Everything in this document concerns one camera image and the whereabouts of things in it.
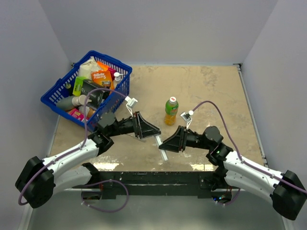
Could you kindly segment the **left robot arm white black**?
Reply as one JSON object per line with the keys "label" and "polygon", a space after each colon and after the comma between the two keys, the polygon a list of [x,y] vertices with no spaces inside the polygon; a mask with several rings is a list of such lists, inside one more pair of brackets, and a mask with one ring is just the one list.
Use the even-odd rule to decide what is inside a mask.
{"label": "left robot arm white black", "polygon": [[86,164],[73,168],[85,160],[108,151],[114,144],[113,136],[133,133],[144,139],[161,134],[161,130],[135,112],[118,121],[113,113],[104,113],[94,131],[76,146],[53,157],[32,157],[25,164],[15,186],[20,192],[19,205],[29,204],[32,208],[44,205],[56,192],[77,185],[94,188],[99,184],[97,170]]}

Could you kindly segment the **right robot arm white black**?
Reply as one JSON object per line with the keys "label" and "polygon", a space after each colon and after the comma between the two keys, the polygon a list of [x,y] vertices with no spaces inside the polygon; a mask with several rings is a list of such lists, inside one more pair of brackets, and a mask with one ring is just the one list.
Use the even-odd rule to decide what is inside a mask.
{"label": "right robot arm white black", "polygon": [[284,218],[296,220],[307,200],[307,191],[298,176],[290,170],[276,171],[239,156],[222,140],[215,126],[207,127],[201,135],[179,126],[172,136],[159,144],[159,149],[171,152],[184,151],[186,147],[208,150],[207,159],[217,166],[213,177],[217,187],[229,185],[243,189],[272,204]]}

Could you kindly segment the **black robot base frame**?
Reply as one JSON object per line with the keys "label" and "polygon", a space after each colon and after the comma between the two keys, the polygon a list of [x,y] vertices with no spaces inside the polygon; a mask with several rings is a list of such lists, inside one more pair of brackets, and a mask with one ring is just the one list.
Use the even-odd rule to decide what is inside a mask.
{"label": "black robot base frame", "polygon": [[235,189],[224,179],[218,179],[215,172],[114,172],[99,171],[91,163],[82,164],[89,170],[88,184],[107,181],[102,185],[92,185],[94,192],[85,192],[86,199],[115,199],[126,195],[126,191],[116,181],[123,183],[130,196],[196,196],[212,198],[227,203],[235,197]]}

